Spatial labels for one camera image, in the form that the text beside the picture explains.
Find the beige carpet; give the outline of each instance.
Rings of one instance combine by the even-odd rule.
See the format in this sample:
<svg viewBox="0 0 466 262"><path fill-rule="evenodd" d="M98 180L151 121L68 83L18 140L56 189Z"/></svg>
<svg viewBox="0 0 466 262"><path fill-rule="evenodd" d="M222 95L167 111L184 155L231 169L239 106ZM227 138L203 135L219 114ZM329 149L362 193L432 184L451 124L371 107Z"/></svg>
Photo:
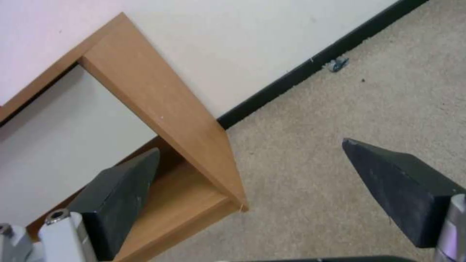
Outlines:
<svg viewBox="0 0 466 262"><path fill-rule="evenodd" d="M373 200L341 141L413 153L466 186L466 1L431 0L347 56L339 73L322 70L228 130L251 211L154 261L431 261Z"/></svg>

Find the screw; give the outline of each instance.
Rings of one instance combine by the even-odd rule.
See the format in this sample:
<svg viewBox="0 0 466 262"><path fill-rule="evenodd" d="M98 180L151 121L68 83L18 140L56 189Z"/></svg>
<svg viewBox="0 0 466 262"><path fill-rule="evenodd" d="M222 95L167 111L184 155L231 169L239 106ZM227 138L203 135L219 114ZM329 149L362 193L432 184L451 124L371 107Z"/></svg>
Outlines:
<svg viewBox="0 0 466 262"><path fill-rule="evenodd" d="M68 209L66 208L57 209L47 215L47 218L45 219L45 224L49 226L67 217L69 217Z"/></svg>
<svg viewBox="0 0 466 262"><path fill-rule="evenodd" d="M0 223L0 234L11 238L13 236L13 228L8 223Z"/></svg>

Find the skirting board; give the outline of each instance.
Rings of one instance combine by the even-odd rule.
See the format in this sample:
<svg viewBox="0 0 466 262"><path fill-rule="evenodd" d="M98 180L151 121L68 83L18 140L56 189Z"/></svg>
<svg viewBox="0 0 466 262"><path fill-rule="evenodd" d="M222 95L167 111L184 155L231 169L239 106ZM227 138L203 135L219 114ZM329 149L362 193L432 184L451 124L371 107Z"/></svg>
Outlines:
<svg viewBox="0 0 466 262"><path fill-rule="evenodd" d="M218 118L220 125L228 129L249 116L268 102L285 93L292 87L309 78L322 69L330 60L352 50L364 40L384 30L396 20L405 16L428 0L399 0L386 8L358 28L345 35L320 53L306 60L304 63L277 79L252 97L248 98L226 114Z"/></svg>

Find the wooden shelf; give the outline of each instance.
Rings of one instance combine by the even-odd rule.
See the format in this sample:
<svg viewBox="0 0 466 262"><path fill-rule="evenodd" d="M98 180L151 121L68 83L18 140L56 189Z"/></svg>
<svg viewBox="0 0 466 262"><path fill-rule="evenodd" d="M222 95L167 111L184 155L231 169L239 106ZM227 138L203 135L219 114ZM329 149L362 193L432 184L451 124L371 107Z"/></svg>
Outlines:
<svg viewBox="0 0 466 262"><path fill-rule="evenodd" d="M76 63L160 136L126 158L152 147L161 154L158 177L116 261L147 261L228 214L247 211L225 130L123 13L9 101L0 125ZM33 238L45 216L27 227Z"/></svg>
<svg viewBox="0 0 466 262"><path fill-rule="evenodd" d="M183 161L151 186L144 210L115 261L147 261L237 210L237 205Z"/></svg>

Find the blue debris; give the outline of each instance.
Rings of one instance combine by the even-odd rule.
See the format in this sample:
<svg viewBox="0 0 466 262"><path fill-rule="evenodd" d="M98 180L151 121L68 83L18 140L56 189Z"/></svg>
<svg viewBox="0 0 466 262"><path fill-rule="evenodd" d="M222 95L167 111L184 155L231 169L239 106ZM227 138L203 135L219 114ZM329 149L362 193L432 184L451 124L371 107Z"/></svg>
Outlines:
<svg viewBox="0 0 466 262"><path fill-rule="evenodd" d="M330 61L330 63L327 64L327 68L330 70L332 73L336 73L340 71L342 68L348 65L349 63L349 58L347 57L338 57L335 60Z"/></svg>

